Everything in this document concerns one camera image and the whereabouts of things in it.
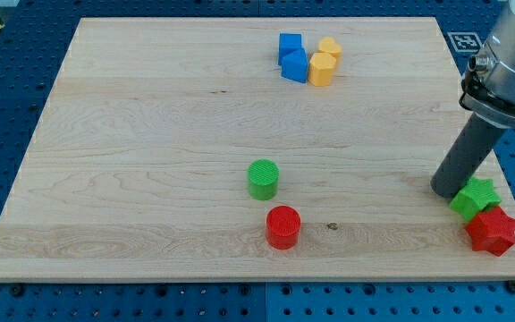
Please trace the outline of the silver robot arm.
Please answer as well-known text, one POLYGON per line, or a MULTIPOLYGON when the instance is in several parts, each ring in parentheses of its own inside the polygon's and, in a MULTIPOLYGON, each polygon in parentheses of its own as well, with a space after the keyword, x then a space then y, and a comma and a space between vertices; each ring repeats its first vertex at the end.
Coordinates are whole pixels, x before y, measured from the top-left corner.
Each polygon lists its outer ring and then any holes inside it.
POLYGON ((515 0, 502 9, 481 48, 469 58, 460 105, 498 128, 515 128, 515 0))

